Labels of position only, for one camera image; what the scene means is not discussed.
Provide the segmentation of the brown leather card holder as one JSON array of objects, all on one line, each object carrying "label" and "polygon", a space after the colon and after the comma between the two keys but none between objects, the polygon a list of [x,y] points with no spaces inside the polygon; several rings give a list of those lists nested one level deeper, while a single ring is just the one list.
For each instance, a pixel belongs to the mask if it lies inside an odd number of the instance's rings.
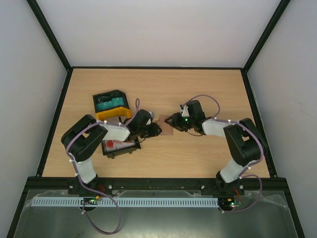
[{"label": "brown leather card holder", "polygon": [[172,136],[173,135],[173,128],[165,122],[168,118],[168,115],[159,115],[157,124],[161,128],[162,132],[160,133],[161,136]]}]

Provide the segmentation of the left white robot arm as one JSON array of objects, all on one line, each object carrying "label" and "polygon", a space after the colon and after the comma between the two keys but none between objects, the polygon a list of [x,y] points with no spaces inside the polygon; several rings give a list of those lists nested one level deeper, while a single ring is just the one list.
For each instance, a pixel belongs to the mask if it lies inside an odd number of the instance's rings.
[{"label": "left white robot arm", "polygon": [[156,137],[162,133],[160,126],[153,122],[152,114],[146,110],[138,110],[123,123],[98,120],[92,115],[83,116],[61,137],[75,175],[85,184],[97,177],[92,162],[92,155],[104,140],[134,142],[137,138]]}]

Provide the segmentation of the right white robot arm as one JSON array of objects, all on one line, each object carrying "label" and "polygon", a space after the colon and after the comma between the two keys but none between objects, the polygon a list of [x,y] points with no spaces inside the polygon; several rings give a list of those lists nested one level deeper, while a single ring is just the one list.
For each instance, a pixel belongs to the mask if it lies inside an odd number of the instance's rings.
[{"label": "right white robot arm", "polygon": [[165,122],[181,132],[193,129],[200,135],[226,139],[231,159],[215,178],[216,189],[221,194],[231,191],[234,183],[259,163],[267,151],[266,142],[250,118],[233,121],[207,117],[198,100],[181,105],[180,112],[167,117]]}]

